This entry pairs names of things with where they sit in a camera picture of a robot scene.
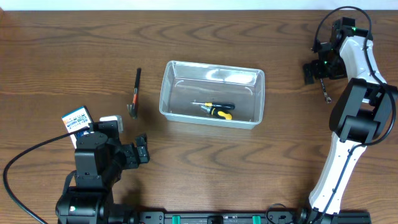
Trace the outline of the silver combination wrench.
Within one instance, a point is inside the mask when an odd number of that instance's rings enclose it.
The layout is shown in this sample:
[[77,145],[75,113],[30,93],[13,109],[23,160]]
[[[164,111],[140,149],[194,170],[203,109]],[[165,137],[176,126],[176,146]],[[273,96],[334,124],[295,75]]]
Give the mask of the silver combination wrench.
[[330,96],[328,95],[328,93],[326,91],[326,86],[325,86],[324,81],[323,81],[322,78],[320,79],[320,84],[321,84],[321,87],[322,87],[322,91],[323,91],[323,95],[324,95],[326,103],[327,104],[331,103],[332,100],[331,100]]

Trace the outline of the stubby yellow black screwdriver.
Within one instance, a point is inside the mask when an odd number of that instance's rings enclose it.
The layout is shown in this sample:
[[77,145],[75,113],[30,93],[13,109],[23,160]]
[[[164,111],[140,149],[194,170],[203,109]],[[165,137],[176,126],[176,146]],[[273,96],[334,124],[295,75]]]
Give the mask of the stubby yellow black screwdriver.
[[229,111],[209,106],[200,106],[201,110],[219,119],[232,120],[233,116]]

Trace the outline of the thin black precision screwdriver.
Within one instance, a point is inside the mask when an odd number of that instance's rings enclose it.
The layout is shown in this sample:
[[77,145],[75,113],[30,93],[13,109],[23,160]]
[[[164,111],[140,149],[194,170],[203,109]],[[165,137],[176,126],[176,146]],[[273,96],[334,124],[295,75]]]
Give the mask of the thin black precision screwdriver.
[[199,105],[199,106],[206,106],[206,107],[214,107],[214,108],[219,108],[223,110],[234,110],[235,105],[233,103],[218,103],[218,102],[192,102],[193,105]]

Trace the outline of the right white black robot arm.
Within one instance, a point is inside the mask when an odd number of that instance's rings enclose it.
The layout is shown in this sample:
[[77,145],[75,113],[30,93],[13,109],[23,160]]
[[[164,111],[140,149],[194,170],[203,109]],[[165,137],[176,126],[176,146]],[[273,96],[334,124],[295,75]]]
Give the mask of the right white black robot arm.
[[335,21],[329,42],[314,46],[318,59],[303,66],[305,84],[325,78],[348,84],[330,115],[330,151],[309,195],[310,210],[302,210],[297,223],[370,223],[367,213],[341,212],[341,198],[358,159],[396,113],[397,87],[377,69],[372,34],[352,18]]

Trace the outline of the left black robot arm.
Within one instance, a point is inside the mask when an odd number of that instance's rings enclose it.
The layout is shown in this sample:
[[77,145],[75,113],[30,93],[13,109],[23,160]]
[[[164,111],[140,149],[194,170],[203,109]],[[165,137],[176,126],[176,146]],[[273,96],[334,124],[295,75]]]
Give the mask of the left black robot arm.
[[128,205],[115,204],[113,185],[124,170],[137,169],[150,160],[147,135],[133,144],[121,144],[119,134],[95,131],[76,142],[76,170],[65,179],[55,213],[59,223],[138,223]]

